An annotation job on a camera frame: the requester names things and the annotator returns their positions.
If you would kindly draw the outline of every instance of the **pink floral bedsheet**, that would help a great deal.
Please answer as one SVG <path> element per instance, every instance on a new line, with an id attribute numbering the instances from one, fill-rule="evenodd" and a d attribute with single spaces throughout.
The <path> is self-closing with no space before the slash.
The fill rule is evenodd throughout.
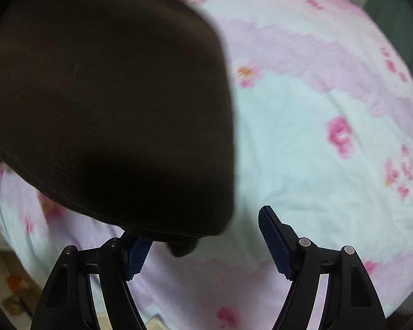
<path id="1" fill-rule="evenodd" d="M 236 215 L 175 259 L 153 245 L 130 289 L 172 330 L 270 329 L 290 283 L 257 226 L 271 205 L 321 247 L 351 244 L 386 315 L 413 290 L 413 79 L 347 0 L 183 0 L 216 28 L 236 130 Z M 120 235 L 0 168 L 0 229 L 40 283 L 67 244 Z M 317 329 L 322 278 L 309 329 Z"/>

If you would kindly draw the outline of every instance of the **blue gripper pad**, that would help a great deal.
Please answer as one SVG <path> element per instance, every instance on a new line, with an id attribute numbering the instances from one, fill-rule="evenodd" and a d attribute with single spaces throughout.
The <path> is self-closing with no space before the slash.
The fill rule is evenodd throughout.
<path id="1" fill-rule="evenodd" d="M 260 231 L 265 239 L 265 243 L 268 246 L 278 272 L 284 274 L 286 279 L 292 281 L 295 277 L 295 271 L 292 268 L 292 255 L 290 249 L 286 245 L 280 230 L 269 214 L 267 207 L 272 211 L 270 206 L 264 206 L 259 211 Z"/>
<path id="2" fill-rule="evenodd" d="M 124 232 L 121 236 L 121 242 L 121 257 L 124 264 L 123 279 L 129 281 L 133 279 L 135 274 L 140 273 L 153 241 Z"/>

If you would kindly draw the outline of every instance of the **metal screw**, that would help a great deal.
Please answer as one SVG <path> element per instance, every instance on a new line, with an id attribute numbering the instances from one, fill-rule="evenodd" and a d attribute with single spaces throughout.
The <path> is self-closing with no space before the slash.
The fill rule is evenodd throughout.
<path id="1" fill-rule="evenodd" d="M 75 246 L 67 246 L 66 248 L 63 249 L 63 252 L 65 254 L 70 254 L 74 252 L 75 248 L 76 248 Z"/>
<path id="2" fill-rule="evenodd" d="M 118 243 L 119 243 L 119 238 L 112 238 L 111 240 L 109 240 L 109 246 L 110 247 L 114 247 L 114 246 L 117 246 L 118 245 Z"/>
<path id="3" fill-rule="evenodd" d="M 345 246 L 345 247 L 344 247 L 344 251 L 345 251 L 347 254 L 353 254 L 353 253 L 355 253 L 355 249 L 354 249 L 353 247 L 351 247 L 351 246 Z"/>
<path id="4" fill-rule="evenodd" d="M 298 243 L 301 244 L 303 247 L 309 247 L 311 245 L 311 242 L 307 238 L 300 238 Z"/>

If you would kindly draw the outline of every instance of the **bed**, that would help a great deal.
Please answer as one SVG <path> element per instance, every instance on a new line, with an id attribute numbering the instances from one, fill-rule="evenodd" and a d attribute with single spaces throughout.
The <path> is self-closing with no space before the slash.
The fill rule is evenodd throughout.
<path id="1" fill-rule="evenodd" d="M 389 316 L 413 291 L 413 53 L 371 19 L 385 30 L 386 4 L 368 0 L 368 15 L 348 0 L 183 1 L 223 43 L 236 215 L 186 257 L 153 245 L 129 284 L 144 322 L 272 327 L 289 282 L 258 231 L 267 204 L 320 247 L 353 245 Z M 95 248 L 122 234 L 52 202 L 4 165 L 0 231 L 41 286 L 68 244 Z M 309 329 L 318 328 L 326 285 L 322 277 Z M 97 277 L 93 291 L 104 313 Z"/>

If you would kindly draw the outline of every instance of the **brown cap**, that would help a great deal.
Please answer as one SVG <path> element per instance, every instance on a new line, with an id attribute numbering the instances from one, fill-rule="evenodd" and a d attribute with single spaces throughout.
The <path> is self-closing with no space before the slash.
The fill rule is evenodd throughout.
<path id="1" fill-rule="evenodd" d="M 138 235 L 220 233 L 234 174 L 218 37 L 178 0 L 14 0 L 0 19 L 0 158 Z"/>

